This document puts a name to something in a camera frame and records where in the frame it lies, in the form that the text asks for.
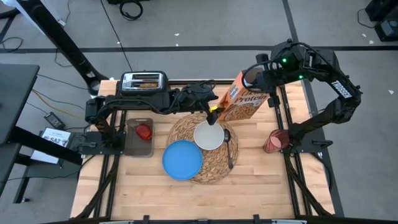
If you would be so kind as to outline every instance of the metal spoon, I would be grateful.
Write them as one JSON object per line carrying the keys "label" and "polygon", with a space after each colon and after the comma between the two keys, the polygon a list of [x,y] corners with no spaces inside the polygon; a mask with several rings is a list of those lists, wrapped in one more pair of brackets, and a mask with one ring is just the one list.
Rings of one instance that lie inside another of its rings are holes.
{"label": "metal spoon", "polygon": [[232,169],[234,165],[232,164],[231,153],[229,151],[229,141],[231,140],[231,133],[228,129],[224,128],[224,142],[226,142],[226,147],[228,149],[228,167]]}

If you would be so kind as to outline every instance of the white bowl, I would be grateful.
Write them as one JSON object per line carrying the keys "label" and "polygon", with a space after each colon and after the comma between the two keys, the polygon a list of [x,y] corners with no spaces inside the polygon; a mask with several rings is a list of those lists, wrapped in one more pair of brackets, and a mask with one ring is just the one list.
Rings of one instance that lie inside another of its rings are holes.
{"label": "white bowl", "polygon": [[224,141],[224,129],[218,124],[200,123],[193,132],[195,143],[204,150],[217,149]]}

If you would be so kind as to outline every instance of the round placemat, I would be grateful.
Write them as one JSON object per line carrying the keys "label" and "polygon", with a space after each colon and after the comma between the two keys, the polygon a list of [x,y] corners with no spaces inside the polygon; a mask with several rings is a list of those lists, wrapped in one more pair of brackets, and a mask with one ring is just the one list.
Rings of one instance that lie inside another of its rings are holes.
{"label": "round placemat", "polygon": [[[167,138],[167,145],[176,140],[186,139],[193,141],[193,132],[198,124],[206,120],[206,115],[201,113],[190,114],[178,120],[170,130]],[[217,121],[224,129],[231,133],[229,141],[229,150],[231,152],[232,163],[236,163],[238,158],[238,138],[231,126],[225,121]],[[190,179],[196,184],[210,184],[226,177],[231,171],[228,167],[228,148],[224,142],[215,150],[200,149],[203,155],[203,164],[199,173]]]}

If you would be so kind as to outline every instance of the wooden table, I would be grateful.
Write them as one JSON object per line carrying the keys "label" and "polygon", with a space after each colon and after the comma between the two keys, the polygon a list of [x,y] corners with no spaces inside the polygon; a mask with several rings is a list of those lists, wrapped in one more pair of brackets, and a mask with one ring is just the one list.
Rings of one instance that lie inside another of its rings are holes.
{"label": "wooden table", "polygon": [[[116,81],[102,81],[99,94],[113,95],[115,88]],[[221,98],[228,88],[229,85],[218,85],[214,92]],[[301,83],[286,85],[286,91],[293,121],[308,119]],[[251,219],[254,214],[260,214],[261,218],[294,217],[283,155],[262,150],[270,132],[278,128],[273,108],[265,102],[251,119],[229,122],[239,138],[238,161],[227,177],[210,185],[173,180],[163,171],[161,158],[167,135],[174,122],[185,115],[187,113],[165,116],[150,111],[128,112],[126,119],[149,117],[154,120],[155,153],[151,158],[121,157],[112,220],[142,220],[144,215],[150,215],[151,220]],[[282,116],[287,127],[285,115]],[[309,154],[302,154],[301,160],[308,188],[324,208],[333,213],[322,164]],[[102,161],[103,156],[96,156],[82,168],[71,217],[78,215],[96,192]],[[300,190],[296,188],[300,211],[304,211]],[[105,192],[102,215],[107,197]]]}

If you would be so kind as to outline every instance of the cereal box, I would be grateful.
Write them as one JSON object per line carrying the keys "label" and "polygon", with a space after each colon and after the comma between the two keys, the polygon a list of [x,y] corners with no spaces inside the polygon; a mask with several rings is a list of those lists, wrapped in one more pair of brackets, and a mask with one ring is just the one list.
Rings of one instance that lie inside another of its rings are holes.
{"label": "cereal box", "polygon": [[[261,71],[261,69],[253,69],[246,74],[246,85],[250,86],[250,83],[256,79],[256,74]],[[217,105],[222,111],[218,119],[220,121],[249,119],[268,97],[267,93],[255,93],[245,89],[242,85],[242,72],[240,72]]]}

